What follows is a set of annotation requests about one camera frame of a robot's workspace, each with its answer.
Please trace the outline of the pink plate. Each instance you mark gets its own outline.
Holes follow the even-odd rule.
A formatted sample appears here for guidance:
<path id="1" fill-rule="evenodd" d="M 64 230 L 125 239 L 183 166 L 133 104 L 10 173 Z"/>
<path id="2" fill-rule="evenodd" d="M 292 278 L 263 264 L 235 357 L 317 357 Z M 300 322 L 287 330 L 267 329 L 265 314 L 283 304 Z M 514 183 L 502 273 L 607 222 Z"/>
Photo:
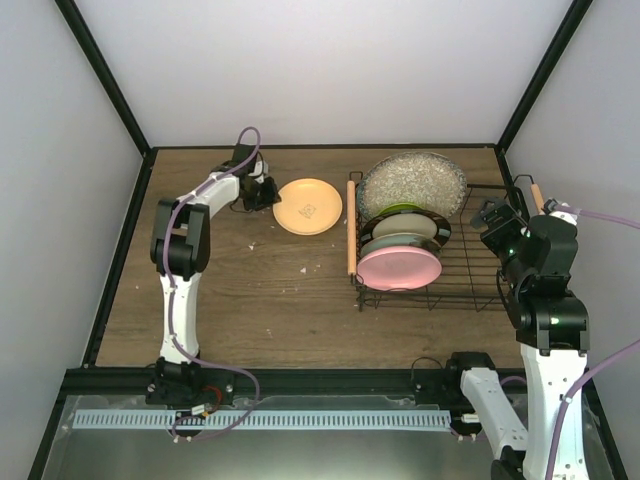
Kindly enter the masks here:
<path id="1" fill-rule="evenodd" d="M 364 256 L 357 264 L 357 278 L 380 290 L 411 290 L 437 280 L 443 267 L 432 253 L 419 247 L 384 247 Z"/>

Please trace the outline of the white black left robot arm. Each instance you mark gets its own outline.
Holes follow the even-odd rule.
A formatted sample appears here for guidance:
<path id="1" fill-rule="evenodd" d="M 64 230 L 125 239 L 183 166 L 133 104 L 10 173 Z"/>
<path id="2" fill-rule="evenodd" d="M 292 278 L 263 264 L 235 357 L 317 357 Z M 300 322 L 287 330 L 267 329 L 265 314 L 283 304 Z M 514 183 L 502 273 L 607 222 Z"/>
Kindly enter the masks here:
<path id="1" fill-rule="evenodd" d="M 252 212 L 279 200 L 268 163 L 257 156 L 242 162 L 228 161 L 188 193 L 158 202 L 150 257 L 163 293 L 161 362 L 190 365 L 199 356 L 197 298 L 211 255 L 212 218 L 238 201 L 245 211 Z"/>

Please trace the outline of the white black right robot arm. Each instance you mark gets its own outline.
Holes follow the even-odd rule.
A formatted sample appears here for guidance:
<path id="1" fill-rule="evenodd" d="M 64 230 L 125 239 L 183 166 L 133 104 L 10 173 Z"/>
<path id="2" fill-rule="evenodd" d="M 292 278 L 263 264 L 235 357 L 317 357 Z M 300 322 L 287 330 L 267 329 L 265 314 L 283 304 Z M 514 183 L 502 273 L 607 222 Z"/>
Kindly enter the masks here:
<path id="1" fill-rule="evenodd" d="M 493 479 L 586 479 L 582 381 L 590 347 L 586 306 L 569 289 L 578 251 L 567 214 L 524 219 L 505 200 L 486 199 L 472 219 L 499 259 L 499 294 L 520 345 L 527 387 L 521 420 L 497 371 L 473 361 L 444 378 L 447 396 L 470 402 L 491 446 Z"/>

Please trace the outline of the orange plate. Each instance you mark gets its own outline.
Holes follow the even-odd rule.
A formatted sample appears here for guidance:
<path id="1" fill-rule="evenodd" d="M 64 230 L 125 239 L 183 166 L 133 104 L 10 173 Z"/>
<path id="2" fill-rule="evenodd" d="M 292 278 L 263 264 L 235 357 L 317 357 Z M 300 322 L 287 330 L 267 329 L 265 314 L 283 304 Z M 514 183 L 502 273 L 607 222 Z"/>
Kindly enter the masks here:
<path id="1" fill-rule="evenodd" d="M 286 231 L 312 236 L 330 230 L 342 215 L 341 195 L 331 184 L 314 178 L 293 180 L 279 190 L 273 206 L 276 222 Z"/>

